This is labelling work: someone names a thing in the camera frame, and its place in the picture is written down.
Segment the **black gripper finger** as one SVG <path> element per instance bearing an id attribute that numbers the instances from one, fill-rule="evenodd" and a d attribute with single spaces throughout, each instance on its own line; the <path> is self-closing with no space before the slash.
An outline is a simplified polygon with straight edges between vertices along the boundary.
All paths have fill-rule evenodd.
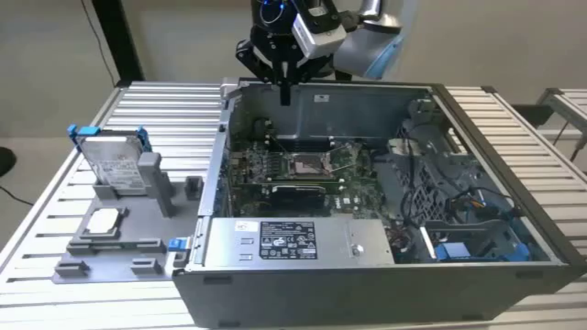
<path id="1" fill-rule="evenodd" d="M 330 62 L 329 56 L 308 59 L 304 64 L 297 65 L 296 61 L 288 62 L 285 71 L 285 105 L 290 105 L 290 88 L 298 83 L 306 83 L 316 77 L 321 68 Z"/>
<path id="2" fill-rule="evenodd" d="M 278 86 L 280 104 L 285 104 L 285 76 L 282 66 L 277 63 L 276 67 L 266 64 L 254 54 L 253 43 L 249 40 L 241 40 L 236 44 L 234 57 L 245 66 L 248 71 L 262 83 L 270 83 Z"/>

